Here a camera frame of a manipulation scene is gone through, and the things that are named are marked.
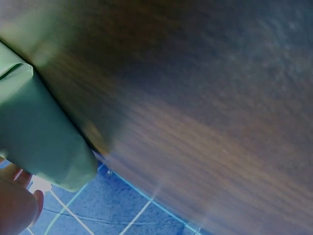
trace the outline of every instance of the blue tile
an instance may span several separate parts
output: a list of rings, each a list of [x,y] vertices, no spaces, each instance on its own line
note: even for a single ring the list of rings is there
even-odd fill
[[[58,196],[58,198],[66,205],[75,196],[75,192],[66,191],[63,188],[52,186],[52,191]]]
[[[126,235],[180,235],[184,224],[150,204]]]
[[[119,235],[126,227],[126,225],[110,224],[101,220],[89,220],[81,217],[80,219],[95,235]]]
[[[54,225],[51,227],[48,233],[48,235],[58,235],[58,234],[90,235],[90,233],[74,217],[70,215],[61,215],[55,221]]]
[[[69,208],[77,216],[126,226],[147,199],[103,167]]]
[[[50,192],[45,193],[43,211],[37,220],[37,223],[31,228],[31,231],[35,235],[43,235],[50,222],[62,208],[61,204],[55,200]]]

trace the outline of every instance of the floor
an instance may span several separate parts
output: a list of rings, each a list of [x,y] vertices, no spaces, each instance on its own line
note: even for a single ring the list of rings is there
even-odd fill
[[[43,212],[22,235],[206,235],[99,163],[96,178],[76,193],[45,193]]]

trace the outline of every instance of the hand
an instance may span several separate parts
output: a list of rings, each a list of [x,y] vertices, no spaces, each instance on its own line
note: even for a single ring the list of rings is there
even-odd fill
[[[32,175],[9,164],[0,169],[0,234],[17,235],[32,226],[41,214],[44,194],[26,188]]]

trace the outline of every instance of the green fabric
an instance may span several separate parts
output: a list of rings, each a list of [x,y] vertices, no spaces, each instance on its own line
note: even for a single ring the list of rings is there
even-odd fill
[[[97,161],[33,67],[0,43],[0,154],[51,183],[76,191]]]

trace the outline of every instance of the dark wood panel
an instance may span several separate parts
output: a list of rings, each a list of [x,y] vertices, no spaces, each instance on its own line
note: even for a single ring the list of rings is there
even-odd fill
[[[313,233],[311,1],[0,5],[113,170],[217,235]]]

